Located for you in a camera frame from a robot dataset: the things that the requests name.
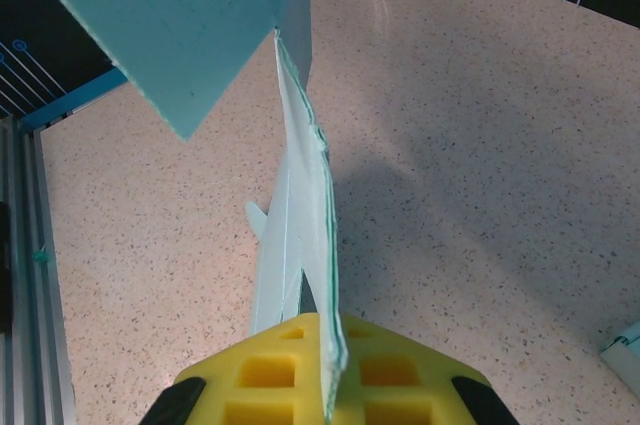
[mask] yellow foam block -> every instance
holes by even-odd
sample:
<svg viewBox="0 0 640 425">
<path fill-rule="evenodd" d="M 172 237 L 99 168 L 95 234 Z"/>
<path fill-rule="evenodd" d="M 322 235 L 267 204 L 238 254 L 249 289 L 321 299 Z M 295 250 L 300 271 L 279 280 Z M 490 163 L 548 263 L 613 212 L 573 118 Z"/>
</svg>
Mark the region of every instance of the yellow foam block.
<svg viewBox="0 0 640 425">
<path fill-rule="evenodd" d="M 475 425 L 451 379 L 477 371 L 344 316 L 349 365 L 333 425 Z M 188 425 L 321 425 L 318 316 L 304 314 L 184 370 L 206 381 Z"/>
</svg>

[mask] foam piece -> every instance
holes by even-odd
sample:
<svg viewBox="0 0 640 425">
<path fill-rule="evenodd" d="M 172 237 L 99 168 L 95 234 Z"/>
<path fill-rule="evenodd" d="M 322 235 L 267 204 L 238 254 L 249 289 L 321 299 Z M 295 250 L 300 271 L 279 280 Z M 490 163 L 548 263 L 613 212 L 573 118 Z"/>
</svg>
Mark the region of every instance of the foam piece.
<svg viewBox="0 0 640 425">
<path fill-rule="evenodd" d="M 291 9 L 285 0 L 61 1 L 184 139 Z"/>
<path fill-rule="evenodd" d="M 300 312 L 303 272 L 320 320 L 320 387 L 330 420 L 347 348 L 338 315 L 336 220 L 328 145 L 305 89 L 310 0 L 61 0 L 182 138 L 190 137 L 266 35 L 287 150 L 269 213 L 247 206 L 260 239 L 250 330 Z"/>
</svg>

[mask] blue frame rail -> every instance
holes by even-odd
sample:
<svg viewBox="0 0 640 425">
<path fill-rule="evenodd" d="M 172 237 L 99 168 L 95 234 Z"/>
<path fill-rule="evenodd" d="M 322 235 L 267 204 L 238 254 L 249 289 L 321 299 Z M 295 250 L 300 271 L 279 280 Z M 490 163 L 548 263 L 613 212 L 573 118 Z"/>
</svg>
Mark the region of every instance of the blue frame rail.
<svg viewBox="0 0 640 425">
<path fill-rule="evenodd" d="M 109 93 L 111 90 L 127 82 L 124 74 L 114 68 L 98 78 L 76 88 L 68 94 L 54 100 L 46 106 L 22 118 L 21 123 L 25 132 L 30 132 L 43 127 L 88 102 L 96 100 Z"/>
</svg>

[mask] square hole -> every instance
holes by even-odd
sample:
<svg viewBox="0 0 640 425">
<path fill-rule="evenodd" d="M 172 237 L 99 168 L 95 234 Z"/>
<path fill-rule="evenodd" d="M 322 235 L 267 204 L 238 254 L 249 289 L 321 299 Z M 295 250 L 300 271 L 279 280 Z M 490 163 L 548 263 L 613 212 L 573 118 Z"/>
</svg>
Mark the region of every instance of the square hole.
<svg viewBox="0 0 640 425">
<path fill-rule="evenodd" d="M 367 387 L 420 385 L 416 366 L 402 355 L 370 355 L 360 360 L 360 383 Z"/>
<path fill-rule="evenodd" d="M 357 328 L 350 328 L 347 331 L 347 336 L 349 338 L 368 338 L 371 336 L 369 332 L 365 332 L 364 330 L 360 330 Z"/>
<path fill-rule="evenodd" d="M 426 403 L 367 402 L 365 425 L 431 425 L 431 407 Z"/>
<path fill-rule="evenodd" d="M 300 327 L 294 328 L 293 330 L 289 330 L 288 332 L 283 333 L 280 338 L 284 338 L 287 340 L 304 338 L 304 330 Z"/>
<path fill-rule="evenodd" d="M 292 357 L 251 357 L 242 364 L 238 386 L 245 388 L 293 387 L 296 362 Z"/>
<path fill-rule="evenodd" d="M 225 405 L 224 425 L 293 425 L 292 403 L 241 403 Z"/>
</svg>

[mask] granite surface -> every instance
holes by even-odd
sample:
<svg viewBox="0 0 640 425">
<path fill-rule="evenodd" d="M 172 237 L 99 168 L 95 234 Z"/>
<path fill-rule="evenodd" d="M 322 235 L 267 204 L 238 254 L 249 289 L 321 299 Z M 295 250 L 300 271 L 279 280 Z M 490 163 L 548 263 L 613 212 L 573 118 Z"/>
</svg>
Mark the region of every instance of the granite surface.
<svg viewBox="0 0 640 425">
<path fill-rule="evenodd" d="M 561 0 L 312 0 L 341 308 L 524 424 L 637 423 L 640 31 Z M 135 423 L 246 336 L 283 125 L 268 39 L 189 143 L 126 85 L 43 133 L 79 422 Z"/>
</svg>

